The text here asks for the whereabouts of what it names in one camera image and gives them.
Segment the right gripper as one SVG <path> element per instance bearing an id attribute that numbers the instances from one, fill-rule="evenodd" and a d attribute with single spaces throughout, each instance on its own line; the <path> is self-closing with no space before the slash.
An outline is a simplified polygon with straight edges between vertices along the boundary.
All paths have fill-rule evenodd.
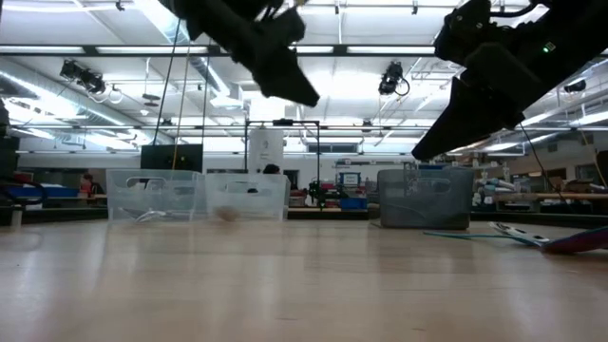
<path id="1" fill-rule="evenodd" d="M 465 81 L 453 78 L 447 107 L 412 156 L 431 160 L 524 120 L 523 111 L 589 61 L 589 10 L 549 9 L 514 28 L 491 9 L 465 10 Z"/>

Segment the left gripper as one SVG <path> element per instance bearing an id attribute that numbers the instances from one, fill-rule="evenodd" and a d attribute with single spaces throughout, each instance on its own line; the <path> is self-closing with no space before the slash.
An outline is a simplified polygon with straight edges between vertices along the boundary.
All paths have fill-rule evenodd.
<path id="1" fill-rule="evenodd" d="M 315 107 L 320 99 L 289 45 L 301 40 L 305 24 L 295 6 L 276 0 L 192 0 L 184 3 L 191 38 L 206 34 L 252 75 L 264 97 Z"/>

